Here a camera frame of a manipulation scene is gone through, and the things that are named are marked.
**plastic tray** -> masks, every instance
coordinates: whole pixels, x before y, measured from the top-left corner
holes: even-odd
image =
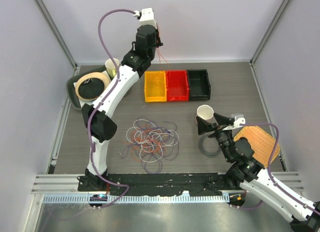
[[[167,101],[165,71],[146,71],[144,73],[144,94],[146,102]]]
[[[188,101],[189,84],[187,71],[166,71],[167,101]]]
[[[210,100],[211,85],[207,70],[187,70],[186,73],[189,83],[189,101]]]

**gray wall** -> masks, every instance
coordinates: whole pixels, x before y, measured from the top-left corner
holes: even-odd
[[[167,60],[251,59],[282,0],[44,0],[78,63],[107,55],[98,22],[109,10],[152,7]],[[129,13],[107,17],[102,35],[113,57],[130,49],[139,22]]]
[[[72,67],[33,0],[0,0],[0,224],[21,232]]]
[[[290,170],[320,200],[320,0],[293,0],[256,62]]]

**white mug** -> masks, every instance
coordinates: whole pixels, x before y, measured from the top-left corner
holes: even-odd
[[[114,61],[115,61],[116,65],[119,67],[119,65],[120,65],[119,60],[114,58]],[[112,62],[111,59],[108,59],[107,61],[105,61],[104,65],[105,65],[106,71],[108,72],[109,77],[111,79],[113,79],[117,73],[116,66],[114,65],[114,63]]]
[[[208,105],[201,105],[198,107],[196,110],[196,115],[209,123],[213,123],[214,121],[214,110]]]

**reflective metal surface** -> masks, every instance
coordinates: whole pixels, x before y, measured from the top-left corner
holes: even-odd
[[[258,202],[249,195],[245,206]],[[57,219],[70,218],[87,208],[73,219]],[[55,219],[48,218],[51,212]],[[115,204],[94,211],[86,204],[44,204],[36,232],[291,232],[291,229],[266,204],[254,211],[217,203]]]

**woven tray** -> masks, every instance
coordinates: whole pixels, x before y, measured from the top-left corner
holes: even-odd
[[[251,144],[251,148],[254,150],[253,157],[262,163],[265,168],[267,168],[269,157],[276,142],[275,138],[273,138],[259,126],[246,126],[242,128],[234,137],[234,141],[237,141],[241,137],[247,138]],[[278,156],[279,152],[280,146],[278,144],[276,146],[272,161],[274,161],[274,159]]]

